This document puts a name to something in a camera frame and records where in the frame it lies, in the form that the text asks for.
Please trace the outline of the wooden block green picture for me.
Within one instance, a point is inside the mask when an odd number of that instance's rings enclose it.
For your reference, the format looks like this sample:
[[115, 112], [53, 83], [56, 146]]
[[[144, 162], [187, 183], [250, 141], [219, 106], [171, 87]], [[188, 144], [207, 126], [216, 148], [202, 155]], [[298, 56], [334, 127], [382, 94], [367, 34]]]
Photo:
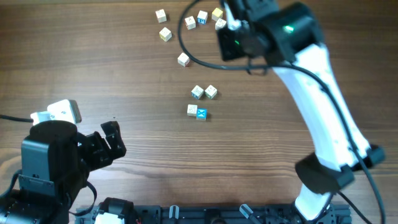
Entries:
[[213, 86], [213, 85], [209, 85], [206, 90], [205, 90], [205, 95], [209, 98], [209, 99], [213, 99], [216, 95], [217, 95], [218, 90]]

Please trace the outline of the wooden block blue Y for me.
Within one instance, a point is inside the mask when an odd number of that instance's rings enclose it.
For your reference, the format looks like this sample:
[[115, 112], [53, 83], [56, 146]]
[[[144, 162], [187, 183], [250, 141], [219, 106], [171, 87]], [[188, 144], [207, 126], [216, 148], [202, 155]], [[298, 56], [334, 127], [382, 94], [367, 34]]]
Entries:
[[196, 85], [191, 91], [191, 95], [197, 100], [199, 100], [203, 94], [204, 94], [204, 89], [198, 85]]

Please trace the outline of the plain wooden block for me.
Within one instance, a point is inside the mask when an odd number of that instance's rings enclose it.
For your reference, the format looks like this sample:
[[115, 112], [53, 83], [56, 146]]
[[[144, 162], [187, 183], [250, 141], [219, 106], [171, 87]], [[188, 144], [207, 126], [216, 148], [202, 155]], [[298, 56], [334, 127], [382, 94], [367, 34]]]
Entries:
[[198, 106], [197, 105], [188, 105], [187, 106], [187, 115], [188, 116], [197, 116], [197, 110], [198, 110]]

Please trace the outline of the blue X wooden block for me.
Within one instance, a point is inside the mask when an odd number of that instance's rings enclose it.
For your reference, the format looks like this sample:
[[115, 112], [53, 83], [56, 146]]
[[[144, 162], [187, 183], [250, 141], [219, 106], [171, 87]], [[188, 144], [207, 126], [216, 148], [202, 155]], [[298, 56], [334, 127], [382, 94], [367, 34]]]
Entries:
[[207, 109], [198, 108], [197, 109], [197, 120], [205, 121], [207, 118]]

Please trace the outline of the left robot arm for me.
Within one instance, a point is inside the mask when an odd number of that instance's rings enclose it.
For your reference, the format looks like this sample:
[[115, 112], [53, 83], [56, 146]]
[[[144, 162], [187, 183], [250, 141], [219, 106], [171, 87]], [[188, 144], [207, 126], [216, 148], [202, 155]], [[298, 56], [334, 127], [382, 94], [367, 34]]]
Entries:
[[85, 136], [67, 121], [31, 127], [21, 145], [22, 168], [1, 195], [1, 223], [68, 223], [70, 208], [90, 172], [124, 157], [118, 122], [101, 124], [105, 133]]

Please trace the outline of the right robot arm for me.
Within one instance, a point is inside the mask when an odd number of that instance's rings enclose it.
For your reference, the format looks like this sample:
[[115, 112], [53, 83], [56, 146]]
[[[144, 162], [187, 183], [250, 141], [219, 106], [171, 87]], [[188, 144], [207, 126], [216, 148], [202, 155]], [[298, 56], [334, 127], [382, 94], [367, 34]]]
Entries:
[[280, 9], [275, 1], [221, 1], [227, 26], [218, 32], [224, 61], [263, 57], [290, 91], [315, 150], [296, 163], [302, 188], [297, 217], [321, 219], [334, 194], [354, 173], [381, 163], [382, 148], [358, 130], [333, 74], [323, 33], [313, 12], [300, 2]]

